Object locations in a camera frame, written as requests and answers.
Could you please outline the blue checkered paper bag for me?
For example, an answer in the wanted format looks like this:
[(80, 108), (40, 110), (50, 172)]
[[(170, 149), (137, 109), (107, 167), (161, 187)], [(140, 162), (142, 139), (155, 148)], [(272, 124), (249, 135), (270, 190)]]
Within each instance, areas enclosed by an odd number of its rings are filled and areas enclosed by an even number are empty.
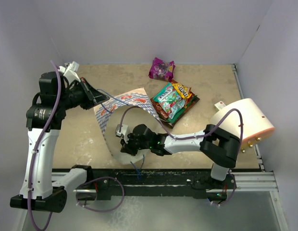
[(136, 167), (135, 163), (144, 162), (146, 155), (150, 154), (150, 150), (140, 150), (135, 156), (122, 153), (122, 145), (120, 144), (122, 138), (117, 137), (115, 131), (119, 124), (128, 126), (129, 133), (137, 125), (144, 124), (151, 131), (160, 132), (160, 119), (145, 89), (131, 90), (110, 98), (101, 105), (94, 107), (94, 112), (112, 157), (122, 165), (133, 166), (137, 178), (141, 179), (141, 167)]

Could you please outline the red snack packet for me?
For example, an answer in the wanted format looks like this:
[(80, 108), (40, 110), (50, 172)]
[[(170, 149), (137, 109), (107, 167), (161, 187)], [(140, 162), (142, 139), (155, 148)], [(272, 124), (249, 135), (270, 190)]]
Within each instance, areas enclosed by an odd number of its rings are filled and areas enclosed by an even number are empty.
[(164, 110), (160, 107), (160, 105), (154, 102), (153, 98), (151, 98), (150, 100), (158, 115), (161, 115), (165, 119), (169, 118), (168, 115), (164, 112)]

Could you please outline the teal Fox's candy bag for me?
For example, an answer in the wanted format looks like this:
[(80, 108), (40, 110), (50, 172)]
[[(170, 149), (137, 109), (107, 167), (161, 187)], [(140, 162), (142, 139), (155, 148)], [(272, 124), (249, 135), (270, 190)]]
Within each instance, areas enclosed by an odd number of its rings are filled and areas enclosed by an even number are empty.
[(185, 100), (173, 87), (172, 83), (168, 83), (153, 100), (160, 105), (170, 119), (173, 119), (185, 106)]

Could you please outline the purple candy snack bag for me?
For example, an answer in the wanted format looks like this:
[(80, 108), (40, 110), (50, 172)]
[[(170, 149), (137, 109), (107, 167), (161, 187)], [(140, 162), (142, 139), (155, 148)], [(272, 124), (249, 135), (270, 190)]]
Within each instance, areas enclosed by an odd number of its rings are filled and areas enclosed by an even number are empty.
[(174, 69), (174, 61), (165, 62), (155, 57), (149, 70), (149, 78), (163, 81), (172, 81), (174, 77)]

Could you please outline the yellow candy packet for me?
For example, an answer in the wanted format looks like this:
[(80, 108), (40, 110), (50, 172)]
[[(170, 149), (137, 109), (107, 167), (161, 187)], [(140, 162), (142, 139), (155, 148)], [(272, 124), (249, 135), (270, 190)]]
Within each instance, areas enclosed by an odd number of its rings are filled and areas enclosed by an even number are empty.
[(180, 83), (173, 83), (172, 86), (179, 93), (182, 99), (188, 99), (191, 97), (190, 88), (186, 87)]

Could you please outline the green snack box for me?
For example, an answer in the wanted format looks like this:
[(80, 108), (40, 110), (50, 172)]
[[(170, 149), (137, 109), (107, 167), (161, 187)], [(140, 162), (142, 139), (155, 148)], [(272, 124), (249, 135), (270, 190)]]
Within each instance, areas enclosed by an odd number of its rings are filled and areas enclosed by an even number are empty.
[(170, 118), (163, 118), (161, 115), (159, 115), (159, 118), (162, 120), (162, 121), (165, 121), (165, 122), (168, 122), (168, 123), (171, 123), (171, 124), (175, 124), (185, 113), (188, 112), (189, 109), (191, 109), (197, 102), (199, 101), (199, 97), (197, 95), (193, 96), (192, 100), (187, 104), (187, 107), (186, 108), (182, 108), (180, 109), (176, 114), (175, 116), (170, 119)]

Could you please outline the colourful Fox's candy bag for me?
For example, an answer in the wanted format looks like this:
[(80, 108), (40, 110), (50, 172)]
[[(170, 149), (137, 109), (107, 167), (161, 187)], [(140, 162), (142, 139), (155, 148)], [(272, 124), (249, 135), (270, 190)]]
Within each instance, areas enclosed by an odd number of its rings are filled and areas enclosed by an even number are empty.
[(183, 99), (184, 100), (184, 103), (185, 103), (184, 104), (184, 108), (187, 108), (188, 107), (188, 104), (192, 101), (193, 97), (194, 97), (194, 93), (190, 91), (188, 93), (188, 97)]

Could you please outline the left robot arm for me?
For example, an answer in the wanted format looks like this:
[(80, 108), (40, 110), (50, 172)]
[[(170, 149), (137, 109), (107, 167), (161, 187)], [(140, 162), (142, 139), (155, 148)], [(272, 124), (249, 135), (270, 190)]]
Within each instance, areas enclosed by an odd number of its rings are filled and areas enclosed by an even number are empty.
[(69, 191), (94, 184), (92, 168), (84, 165), (75, 165), (52, 181), (53, 156), (66, 111), (78, 106), (88, 110), (109, 97), (85, 78), (68, 80), (58, 71), (42, 74), (39, 88), (26, 112), (29, 146), (25, 178), (19, 194), (10, 199), (10, 207), (60, 213)]

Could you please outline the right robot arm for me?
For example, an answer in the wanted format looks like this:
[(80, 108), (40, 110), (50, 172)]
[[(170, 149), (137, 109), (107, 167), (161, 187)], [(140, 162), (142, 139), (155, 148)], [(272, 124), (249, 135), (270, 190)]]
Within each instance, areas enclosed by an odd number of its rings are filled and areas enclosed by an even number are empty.
[(130, 132), (127, 125), (119, 124), (115, 134), (121, 138), (121, 152), (131, 156), (136, 156), (140, 150), (149, 150), (158, 156), (202, 152), (213, 161), (209, 183), (214, 188), (221, 188), (226, 183), (228, 171), (236, 166), (241, 146), (239, 137), (212, 124), (185, 135), (155, 133), (144, 124)]

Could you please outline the small green white box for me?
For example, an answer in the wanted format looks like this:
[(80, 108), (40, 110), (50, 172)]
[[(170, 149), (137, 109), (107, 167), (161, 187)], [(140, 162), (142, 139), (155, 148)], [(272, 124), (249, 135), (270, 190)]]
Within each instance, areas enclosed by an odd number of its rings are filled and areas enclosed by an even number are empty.
[(217, 110), (217, 111), (221, 111), (223, 108), (226, 107), (226, 104), (223, 102), (223, 101), (219, 101), (217, 102), (216, 104), (214, 104), (214, 108)]

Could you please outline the cream cylindrical appliance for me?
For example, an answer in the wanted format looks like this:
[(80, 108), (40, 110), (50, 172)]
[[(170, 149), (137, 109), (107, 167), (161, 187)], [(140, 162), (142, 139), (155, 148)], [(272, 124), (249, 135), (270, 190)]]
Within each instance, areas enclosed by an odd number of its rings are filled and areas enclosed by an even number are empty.
[(246, 148), (252, 148), (255, 144), (266, 139), (275, 131), (273, 124), (251, 98), (245, 98), (226, 105), (223, 108), (219, 108), (210, 119), (210, 124), (216, 125), (228, 111), (234, 108), (241, 112), (243, 125), (240, 125), (238, 113), (231, 112), (220, 125), (220, 128), (237, 137), (240, 137), (241, 128), (243, 128), (242, 152), (244, 152)]

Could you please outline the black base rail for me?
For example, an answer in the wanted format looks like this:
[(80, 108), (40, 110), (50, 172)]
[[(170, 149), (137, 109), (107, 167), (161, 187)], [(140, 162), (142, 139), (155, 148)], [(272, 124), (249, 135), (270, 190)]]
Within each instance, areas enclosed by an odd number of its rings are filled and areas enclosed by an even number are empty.
[(224, 181), (211, 178), (209, 169), (143, 169), (141, 179), (135, 169), (94, 169), (95, 183), (80, 186), (77, 193), (110, 200), (113, 196), (192, 197), (225, 201), (236, 189), (236, 181), (228, 174)]

